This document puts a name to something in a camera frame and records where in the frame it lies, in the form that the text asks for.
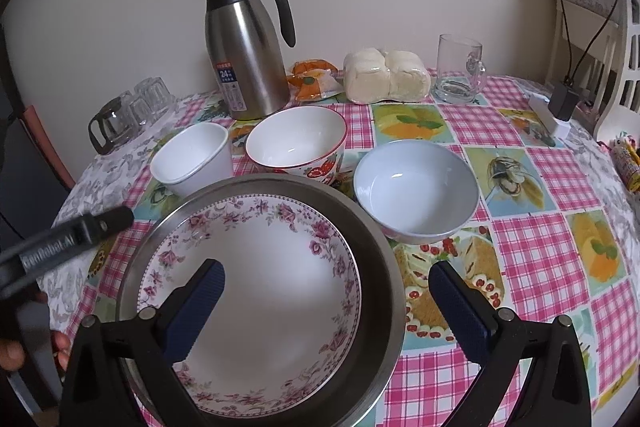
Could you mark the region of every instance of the glass mug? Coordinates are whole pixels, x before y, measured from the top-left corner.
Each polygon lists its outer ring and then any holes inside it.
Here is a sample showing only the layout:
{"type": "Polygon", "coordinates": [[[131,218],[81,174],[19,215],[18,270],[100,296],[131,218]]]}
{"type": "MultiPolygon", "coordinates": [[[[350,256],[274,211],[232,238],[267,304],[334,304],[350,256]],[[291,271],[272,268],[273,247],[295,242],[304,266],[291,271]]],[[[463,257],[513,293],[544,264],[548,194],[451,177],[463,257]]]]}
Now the glass mug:
{"type": "Polygon", "coordinates": [[[146,100],[142,96],[138,95],[135,98],[129,90],[126,90],[119,96],[122,105],[129,106],[129,116],[140,127],[145,127],[147,124],[154,123],[153,113],[146,100]]]}
{"type": "Polygon", "coordinates": [[[482,44],[473,39],[444,34],[438,43],[438,74],[433,87],[444,102],[470,103],[486,83],[482,44]]]}
{"type": "Polygon", "coordinates": [[[159,76],[145,78],[136,85],[135,91],[148,103],[153,120],[157,120],[168,109],[174,107],[175,97],[169,92],[159,76]]]}

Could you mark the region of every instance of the orange snack package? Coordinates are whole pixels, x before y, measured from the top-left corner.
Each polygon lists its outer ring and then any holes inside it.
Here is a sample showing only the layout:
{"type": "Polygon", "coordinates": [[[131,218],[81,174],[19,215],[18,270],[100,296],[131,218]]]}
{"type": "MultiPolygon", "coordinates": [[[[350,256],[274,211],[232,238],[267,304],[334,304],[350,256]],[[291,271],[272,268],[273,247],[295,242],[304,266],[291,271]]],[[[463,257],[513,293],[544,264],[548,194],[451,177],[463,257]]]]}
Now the orange snack package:
{"type": "Polygon", "coordinates": [[[338,68],[326,60],[296,62],[291,70],[293,74],[287,76],[287,81],[298,88],[296,100],[299,102],[323,100],[344,92],[344,87],[334,78],[338,68]]]}

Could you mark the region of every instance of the round table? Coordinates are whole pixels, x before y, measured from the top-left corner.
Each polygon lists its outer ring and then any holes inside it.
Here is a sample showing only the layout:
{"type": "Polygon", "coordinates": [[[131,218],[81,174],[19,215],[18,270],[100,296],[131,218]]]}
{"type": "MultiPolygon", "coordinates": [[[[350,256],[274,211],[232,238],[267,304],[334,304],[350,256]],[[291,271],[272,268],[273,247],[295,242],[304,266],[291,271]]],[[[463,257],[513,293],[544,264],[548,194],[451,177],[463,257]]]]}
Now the round table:
{"type": "MultiPolygon", "coordinates": [[[[634,212],[640,216],[640,204],[607,153],[576,121],[564,141],[545,136],[529,111],[531,91],[544,92],[539,84],[492,76],[474,103],[463,107],[430,96],[419,104],[355,105],[343,95],[319,102],[349,125],[342,171],[334,182],[346,194],[353,196],[353,169],[364,153],[402,138],[429,139],[460,155],[482,192],[471,222],[446,245],[392,243],[406,287],[404,346],[388,388],[359,425],[439,426],[478,373],[419,284],[420,268],[428,269],[434,259],[468,269],[469,280],[494,306],[511,307],[523,319],[546,322],[568,314],[582,344],[594,412],[636,371],[640,227],[634,212]],[[487,179],[488,166],[504,158],[516,161],[530,180],[517,196],[500,190],[496,195],[487,179]]],[[[179,201],[151,177],[149,160],[178,130],[197,121],[229,128],[236,175],[257,170],[244,153],[244,140],[257,122],[235,122],[217,93],[180,100],[174,113],[145,134],[111,155],[97,156],[56,222],[123,203],[136,219],[126,232],[44,277],[52,329],[73,337],[86,314],[114,319],[130,256],[179,201]]],[[[521,362],[494,425],[506,421],[527,367],[521,362]]],[[[145,417],[159,425],[146,412],[145,417]]]]}

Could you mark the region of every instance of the black jug handle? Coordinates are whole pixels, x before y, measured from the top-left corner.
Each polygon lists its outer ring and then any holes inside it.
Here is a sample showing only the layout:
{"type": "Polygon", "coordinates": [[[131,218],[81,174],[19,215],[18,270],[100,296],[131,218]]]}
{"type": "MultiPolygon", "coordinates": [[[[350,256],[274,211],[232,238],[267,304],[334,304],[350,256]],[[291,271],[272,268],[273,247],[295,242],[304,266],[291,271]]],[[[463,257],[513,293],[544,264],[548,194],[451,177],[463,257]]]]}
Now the black jug handle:
{"type": "Polygon", "coordinates": [[[94,146],[95,152],[98,154],[106,155],[113,151],[113,142],[106,137],[106,132],[104,131],[104,120],[102,119],[101,114],[95,115],[90,121],[89,126],[87,127],[89,131],[89,139],[91,140],[91,145],[94,146]],[[98,139],[95,137],[94,132],[91,130],[91,124],[97,121],[98,127],[100,128],[100,132],[102,133],[102,137],[104,138],[104,145],[100,145],[98,139]]]}
{"type": "Polygon", "coordinates": [[[293,27],[293,17],[288,0],[275,0],[278,7],[278,17],[280,18],[280,32],[284,41],[292,48],[296,45],[296,31],[293,27]]]}

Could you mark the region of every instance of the plastic bag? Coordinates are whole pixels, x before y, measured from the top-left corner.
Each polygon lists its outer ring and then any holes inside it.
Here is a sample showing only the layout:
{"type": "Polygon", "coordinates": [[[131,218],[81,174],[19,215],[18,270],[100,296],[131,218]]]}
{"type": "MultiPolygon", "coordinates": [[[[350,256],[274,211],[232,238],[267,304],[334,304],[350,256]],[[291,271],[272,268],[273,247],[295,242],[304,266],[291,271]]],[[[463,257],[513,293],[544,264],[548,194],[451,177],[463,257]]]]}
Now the plastic bag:
{"type": "Polygon", "coordinates": [[[315,102],[344,92],[344,87],[335,80],[338,68],[326,60],[296,62],[292,73],[287,81],[298,88],[298,102],[315,102]]]}
{"type": "Polygon", "coordinates": [[[345,57],[344,89],[354,103],[422,102],[431,89],[431,75],[412,52],[367,48],[345,57]]]}
{"type": "Polygon", "coordinates": [[[618,138],[612,140],[610,145],[613,165],[616,166],[626,189],[629,192],[638,192],[640,190],[640,157],[635,150],[636,141],[623,131],[618,138]]]}

